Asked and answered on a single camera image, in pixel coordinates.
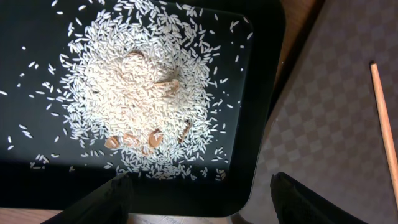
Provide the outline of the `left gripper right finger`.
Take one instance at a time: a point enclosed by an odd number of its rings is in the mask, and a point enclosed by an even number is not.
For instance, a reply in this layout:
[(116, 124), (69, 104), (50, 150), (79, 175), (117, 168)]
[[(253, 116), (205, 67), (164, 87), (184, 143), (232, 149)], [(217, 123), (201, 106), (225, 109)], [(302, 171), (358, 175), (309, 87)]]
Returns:
[(270, 188), (280, 223), (364, 224), (286, 173), (273, 175)]

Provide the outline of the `wooden chopstick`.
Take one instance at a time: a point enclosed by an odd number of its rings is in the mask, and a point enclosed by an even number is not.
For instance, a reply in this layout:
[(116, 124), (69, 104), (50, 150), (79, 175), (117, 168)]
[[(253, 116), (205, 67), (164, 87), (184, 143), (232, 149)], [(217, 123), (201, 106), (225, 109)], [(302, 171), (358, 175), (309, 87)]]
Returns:
[(370, 63), (371, 78), (373, 81), (374, 94), (376, 98), (377, 112), (379, 116), (379, 122), (382, 133), (382, 140), (384, 149), (386, 152), (387, 163), (389, 167), (389, 173), (392, 182), (392, 188), (394, 191), (394, 198), (397, 204), (397, 156), (394, 147), (394, 139), (392, 136), (391, 125), (389, 121), (389, 115), (387, 112), (386, 101), (384, 98), (384, 92), (382, 89), (382, 83), (379, 75), (377, 63)]

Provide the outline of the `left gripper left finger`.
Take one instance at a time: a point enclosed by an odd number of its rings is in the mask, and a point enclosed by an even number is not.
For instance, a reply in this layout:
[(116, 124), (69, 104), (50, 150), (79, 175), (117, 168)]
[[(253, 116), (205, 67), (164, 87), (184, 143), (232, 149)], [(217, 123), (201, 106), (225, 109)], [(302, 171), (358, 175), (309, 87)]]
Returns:
[(118, 175), (43, 224), (124, 224), (132, 196), (131, 178)]

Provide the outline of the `rice leftovers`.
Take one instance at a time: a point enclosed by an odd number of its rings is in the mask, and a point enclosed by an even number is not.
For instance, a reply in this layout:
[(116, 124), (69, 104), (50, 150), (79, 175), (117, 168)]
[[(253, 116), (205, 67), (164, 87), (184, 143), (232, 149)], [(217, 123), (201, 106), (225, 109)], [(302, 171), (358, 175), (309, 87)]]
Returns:
[(249, 19), (167, 1), (2, 1), (1, 160), (222, 181)]

